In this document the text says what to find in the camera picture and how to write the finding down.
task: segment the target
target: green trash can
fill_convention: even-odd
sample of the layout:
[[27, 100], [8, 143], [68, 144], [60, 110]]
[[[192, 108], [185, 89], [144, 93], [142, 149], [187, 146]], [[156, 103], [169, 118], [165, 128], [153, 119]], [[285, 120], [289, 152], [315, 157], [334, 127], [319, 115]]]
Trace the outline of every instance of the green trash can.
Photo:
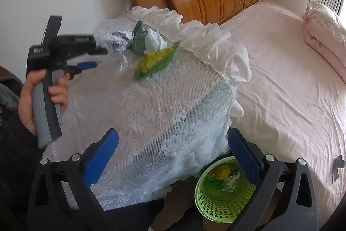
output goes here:
[[[238, 170], [241, 176], [237, 179], [233, 193], [212, 190], [205, 185], [205, 178], [215, 167], [228, 164], [232, 170]], [[232, 223], [241, 213], [254, 193], [256, 186], [250, 184], [243, 174], [234, 156], [223, 158], [212, 164], [199, 178], [195, 189], [195, 203], [201, 214], [217, 223]]]

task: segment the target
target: basket rim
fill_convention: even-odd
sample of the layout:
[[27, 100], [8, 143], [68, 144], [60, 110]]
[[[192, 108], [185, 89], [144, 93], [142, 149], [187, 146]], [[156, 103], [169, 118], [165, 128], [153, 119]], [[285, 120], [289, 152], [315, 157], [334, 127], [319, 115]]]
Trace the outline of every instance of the basket rim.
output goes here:
[[230, 156], [230, 157], [225, 157], [222, 158], [221, 160], [218, 160], [217, 162], [213, 163], [212, 165], [210, 165], [210, 167], [208, 167], [205, 172], [202, 173], [202, 175], [200, 176], [200, 178], [197, 181], [196, 184], [196, 188], [195, 188], [195, 193], [194, 193], [194, 200], [195, 200], [195, 204], [197, 209], [199, 210], [199, 212], [208, 220], [216, 222], [216, 223], [225, 223], [225, 224], [229, 224], [229, 223], [233, 223], [235, 219], [230, 219], [229, 221], [219, 221], [219, 220], [214, 220], [211, 219], [206, 213], [204, 213], [204, 211], [199, 207], [199, 201], [198, 201], [198, 196], [197, 196], [197, 191], [198, 188], [200, 187], [201, 183], [203, 182], [203, 180], [205, 179], [205, 176], [211, 171], [213, 170], [216, 166], [221, 165], [223, 163], [226, 163], [227, 161], [230, 160], [235, 160], [236, 158], [234, 156]]

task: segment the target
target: person's hand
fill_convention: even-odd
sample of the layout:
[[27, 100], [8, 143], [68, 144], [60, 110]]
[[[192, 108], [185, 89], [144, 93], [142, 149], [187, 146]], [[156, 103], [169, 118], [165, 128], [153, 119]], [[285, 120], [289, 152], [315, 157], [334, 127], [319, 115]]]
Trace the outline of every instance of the person's hand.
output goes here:
[[[18, 115], [23, 125], [33, 134], [36, 135], [34, 115], [32, 113], [32, 90], [34, 86], [44, 79], [46, 70], [32, 71], [28, 74], [20, 93]], [[69, 94], [67, 87], [70, 80], [70, 74], [65, 73], [63, 77], [58, 78], [56, 85], [50, 86], [48, 92], [51, 100], [55, 104], [60, 104], [60, 111], [63, 114], [69, 105]]]

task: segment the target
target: wooden floor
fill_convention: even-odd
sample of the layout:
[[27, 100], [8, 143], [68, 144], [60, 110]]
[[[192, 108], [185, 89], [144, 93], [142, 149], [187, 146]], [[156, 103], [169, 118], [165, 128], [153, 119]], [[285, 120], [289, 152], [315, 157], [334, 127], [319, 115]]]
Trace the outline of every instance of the wooden floor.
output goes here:
[[[174, 222], [179, 221], [184, 212], [194, 205], [193, 195], [197, 180], [194, 177], [189, 177], [187, 180], [179, 181], [172, 186], [173, 191], [167, 194], [165, 208], [151, 225], [153, 231], [166, 230]], [[260, 225], [269, 221], [279, 198], [280, 191], [277, 189]], [[215, 223], [206, 218], [203, 222], [203, 227], [207, 231], [225, 231], [229, 226], [230, 224]]]

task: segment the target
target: bed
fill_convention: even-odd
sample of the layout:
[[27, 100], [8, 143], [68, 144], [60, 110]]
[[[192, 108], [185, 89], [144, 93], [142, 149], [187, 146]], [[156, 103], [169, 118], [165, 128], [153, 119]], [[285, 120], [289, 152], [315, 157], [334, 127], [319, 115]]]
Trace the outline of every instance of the bed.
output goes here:
[[239, 86], [245, 115], [233, 119], [248, 141], [284, 161], [307, 160], [323, 225], [346, 191], [345, 172], [332, 184], [333, 159], [345, 155], [346, 86], [310, 46], [302, 17], [267, 0], [131, 0], [168, 7], [182, 22], [218, 23], [248, 50], [252, 79]]

